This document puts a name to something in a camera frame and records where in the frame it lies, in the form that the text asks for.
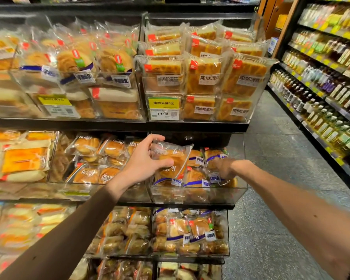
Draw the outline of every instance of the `forearm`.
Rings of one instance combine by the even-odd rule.
[[[69,279],[124,191],[123,181],[116,178],[25,251],[0,274],[0,280]]]
[[[336,280],[350,273],[350,213],[340,210],[247,160],[232,163],[278,219]]]

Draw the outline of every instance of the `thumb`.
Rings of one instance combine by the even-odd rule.
[[[168,159],[161,159],[161,160],[154,160],[155,165],[157,169],[159,168],[168,168],[174,165],[174,160],[171,158]]]

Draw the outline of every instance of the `supermarket aisle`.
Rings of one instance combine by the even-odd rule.
[[[246,159],[350,210],[350,190],[267,91],[247,133],[231,138],[232,155],[241,158],[234,146],[242,139]],[[229,243],[224,279],[332,279],[251,188],[229,211]]]

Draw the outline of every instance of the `person's right arm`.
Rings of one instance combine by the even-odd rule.
[[[258,168],[249,160],[216,159],[220,176],[244,179],[335,280],[350,275],[350,212]]]

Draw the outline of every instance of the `shelf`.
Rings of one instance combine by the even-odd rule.
[[[298,22],[298,24],[350,40],[350,31],[346,29],[337,30],[336,28],[327,27],[327,24],[319,24],[319,23],[312,24],[312,23],[306,23],[306,22]]]
[[[332,61],[332,60],[329,60],[327,58],[325,58],[324,56],[322,55],[319,55],[319,54],[316,54],[313,52],[313,49],[312,48],[305,48],[303,46],[299,46],[297,44],[294,44],[293,42],[289,42],[288,45],[298,51],[300,51],[301,53],[313,58],[314,60],[330,67],[331,69],[343,74],[344,76],[346,76],[347,78],[350,79],[350,71],[347,70],[345,67],[343,66],[340,66],[338,63]]]
[[[18,130],[49,131],[191,131],[208,133],[246,132],[248,123],[231,122],[178,122],[178,121],[150,121],[150,122],[114,122],[104,120],[62,120],[62,119],[24,119],[0,118],[0,128]]]
[[[285,101],[285,99],[283,99],[280,94],[278,93],[278,90],[276,89],[276,87],[271,84],[270,82],[267,84],[268,87],[270,87],[270,89],[273,91],[273,93],[277,96],[277,98],[285,105],[288,107],[289,111],[291,113],[293,113],[293,115],[298,119],[299,122],[301,122],[301,124],[304,126],[304,128],[310,133],[311,136],[313,136],[313,138],[318,141],[318,143],[322,146],[322,148],[324,148],[329,155],[337,162],[338,165],[341,166],[341,168],[345,171],[345,173],[347,175],[350,176],[350,166],[348,164],[346,164],[338,155],[336,152],[334,152],[329,145],[320,137],[318,136],[318,134],[313,131],[313,129],[307,124],[306,121],[303,120],[303,118],[301,117],[302,120],[300,120],[298,118],[298,112],[296,112],[292,107],[288,106],[287,102]]]
[[[299,80],[304,85],[306,85],[308,88],[310,88],[315,94],[317,94],[321,98],[325,98],[326,102],[330,106],[332,106],[336,111],[338,111],[342,116],[344,116],[346,119],[348,119],[350,121],[350,113],[347,110],[345,110],[344,108],[342,108],[340,105],[338,105],[337,102],[335,102],[333,99],[327,97],[324,92],[322,92],[319,89],[317,89],[313,84],[309,83],[308,81],[302,80],[302,76],[297,74],[294,70],[289,68],[284,63],[280,63],[280,66],[282,66],[288,73],[293,75],[297,80]]]

